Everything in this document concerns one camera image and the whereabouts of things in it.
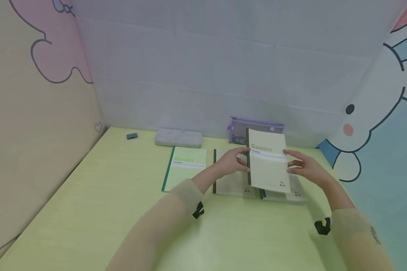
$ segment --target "desk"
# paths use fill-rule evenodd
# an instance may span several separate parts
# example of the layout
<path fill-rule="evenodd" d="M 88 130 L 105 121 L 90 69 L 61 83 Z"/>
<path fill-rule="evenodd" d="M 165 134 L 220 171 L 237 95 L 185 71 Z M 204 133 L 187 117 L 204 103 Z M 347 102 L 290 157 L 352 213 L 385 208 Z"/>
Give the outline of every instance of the desk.
<path fill-rule="evenodd" d="M 126 134 L 138 138 L 126 140 Z M 0 260 L 0 271 L 102 271 L 130 227 L 160 197 L 171 147 L 155 132 L 110 128 Z M 235 148 L 204 137 L 213 149 Z M 292 148 L 315 157 L 318 149 Z M 323 192 L 300 178 L 306 206 L 234 196 L 204 196 L 205 214 L 166 242 L 156 270 L 343 270 L 331 236 L 313 222 L 330 216 Z"/>

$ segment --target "black clip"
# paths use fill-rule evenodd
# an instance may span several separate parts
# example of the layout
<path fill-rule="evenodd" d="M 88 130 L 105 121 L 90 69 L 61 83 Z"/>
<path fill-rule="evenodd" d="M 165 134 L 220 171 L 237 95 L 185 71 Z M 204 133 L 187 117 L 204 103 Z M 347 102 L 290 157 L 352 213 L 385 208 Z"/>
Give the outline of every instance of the black clip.
<path fill-rule="evenodd" d="M 193 217 L 195 219 L 198 219 L 199 216 L 203 215 L 204 213 L 205 213 L 204 205 L 202 202 L 199 202 L 199 204 L 197 205 L 196 211 L 193 213 Z"/>
<path fill-rule="evenodd" d="M 324 220 L 315 221 L 314 225 L 318 234 L 326 236 L 330 232 L 330 217 L 326 217 Z"/>

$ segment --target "hand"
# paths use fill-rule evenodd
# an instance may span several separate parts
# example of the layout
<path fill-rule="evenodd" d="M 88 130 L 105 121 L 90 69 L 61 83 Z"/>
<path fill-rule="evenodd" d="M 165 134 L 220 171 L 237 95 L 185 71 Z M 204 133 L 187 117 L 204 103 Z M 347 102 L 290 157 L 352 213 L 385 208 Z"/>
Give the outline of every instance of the hand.
<path fill-rule="evenodd" d="M 250 172 L 247 163 L 238 154 L 247 155 L 250 148 L 235 148 L 227 151 L 213 166 L 217 168 L 219 178 L 232 174 L 236 171 Z"/>
<path fill-rule="evenodd" d="M 292 151 L 290 149 L 284 149 L 283 153 L 300 159 L 288 163 L 288 173 L 303 176 L 322 189 L 326 185 L 336 181 L 335 178 L 333 178 L 333 176 L 330 175 L 330 173 L 328 173 L 314 158 L 307 156 L 300 151 Z"/>

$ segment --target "purple pencil case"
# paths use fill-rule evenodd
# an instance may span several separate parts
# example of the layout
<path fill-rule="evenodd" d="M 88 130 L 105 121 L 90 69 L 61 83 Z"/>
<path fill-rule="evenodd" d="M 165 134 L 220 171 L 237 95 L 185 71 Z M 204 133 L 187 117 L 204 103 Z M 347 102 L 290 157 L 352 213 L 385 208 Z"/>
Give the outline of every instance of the purple pencil case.
<path fill-rule="evenodd" d="M 231 125 L 228 126 L 229 143 L 246 145 L 246 129 L 256 131 L 283 134 L 284 125 L 269 122 L 257 122 L 255 120 L 231 117 Z"/>

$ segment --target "sheer sleeve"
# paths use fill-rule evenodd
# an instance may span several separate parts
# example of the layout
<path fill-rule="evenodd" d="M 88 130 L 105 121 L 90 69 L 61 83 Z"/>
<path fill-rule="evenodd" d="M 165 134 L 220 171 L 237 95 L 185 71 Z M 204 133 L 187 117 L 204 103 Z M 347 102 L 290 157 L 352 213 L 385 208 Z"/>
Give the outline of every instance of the sheer sleeve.
<path fill-rule="evenodd" d="M 184 218 L 196 211 L 202 197 L 190 179 L 175 186 L 132 226 L 106 271 L 150 270 L 160 243 Z"/>
<path fill-rule="evenodd" d="M 337 209 L 331 222 L 348 271 L 396 270 L 374 227 L 358 209 Z"/>

